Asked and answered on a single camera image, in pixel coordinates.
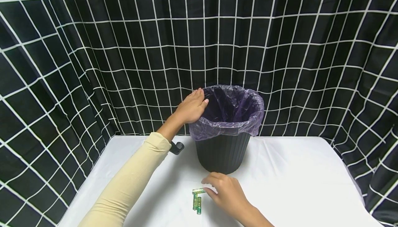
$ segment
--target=black and white grid curtain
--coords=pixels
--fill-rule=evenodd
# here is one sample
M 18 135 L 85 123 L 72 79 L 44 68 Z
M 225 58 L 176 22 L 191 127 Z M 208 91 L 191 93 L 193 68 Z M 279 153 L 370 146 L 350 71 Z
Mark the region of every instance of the black and white grid curtain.
M 398 224 L 397 0 L 0 0 L 0 226 L 55 226 L 114 135 L 240 85 Z M 183 128 L 179 134 L 189 134 Z

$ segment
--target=green battery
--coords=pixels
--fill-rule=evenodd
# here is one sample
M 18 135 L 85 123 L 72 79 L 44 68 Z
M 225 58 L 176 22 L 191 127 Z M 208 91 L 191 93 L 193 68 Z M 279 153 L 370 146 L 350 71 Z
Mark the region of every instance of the green battery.
M 197 194 L 197 195 L 200 193 L 205 193 L 205 192 L 206 191 L 203 190 L 202 188 L 192 190 L 192 194 Z
M 196 193 L 193 194 L 193 210 L 196 211 L 197 209 L 197 195 Z
M 197 197 L 196 214 L 202 214 L 202 197 Z

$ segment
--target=long sleeve shirt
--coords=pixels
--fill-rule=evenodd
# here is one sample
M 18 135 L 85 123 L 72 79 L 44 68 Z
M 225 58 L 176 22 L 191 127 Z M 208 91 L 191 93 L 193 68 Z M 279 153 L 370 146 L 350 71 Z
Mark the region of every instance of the long sleeve shirt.
M 165 159 L 171 144 L 152 132 L 144 144 L 117 172 L 83 218 L 79 227 L 121 227 L 144 191 L 155 169 Z

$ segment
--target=white table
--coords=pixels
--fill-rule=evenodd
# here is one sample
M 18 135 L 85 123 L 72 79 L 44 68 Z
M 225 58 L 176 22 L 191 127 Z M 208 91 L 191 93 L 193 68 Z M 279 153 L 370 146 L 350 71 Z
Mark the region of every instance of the white table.
M 77 226 L 95 200 L 142 144 L 144 136 L 111 139 L 59 226 Z M 169 153 L 154 172 L 124 226 L 237 227 L 207 195 L 202 215 L 192 210 L 192 189 L 208 172 L 199 164 L 194 141 L 176 136 L 185 149 Z M 345 165 L 329 144 L 313 137 L 251 138 L 238 178 L 246 197 L 275 227 L 380 227 L 366 212 Z

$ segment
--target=black trash can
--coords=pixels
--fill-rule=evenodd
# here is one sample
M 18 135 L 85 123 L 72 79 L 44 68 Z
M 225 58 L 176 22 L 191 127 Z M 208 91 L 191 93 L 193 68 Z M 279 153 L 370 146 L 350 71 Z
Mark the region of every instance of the black trash can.
M 241 86 L 215 85 L 203 89 L 209 104 L 189 125 L 199 162 L 209 172 L 230 174 L 240 166 L 250 139 L 264 116 L 259 94 Z

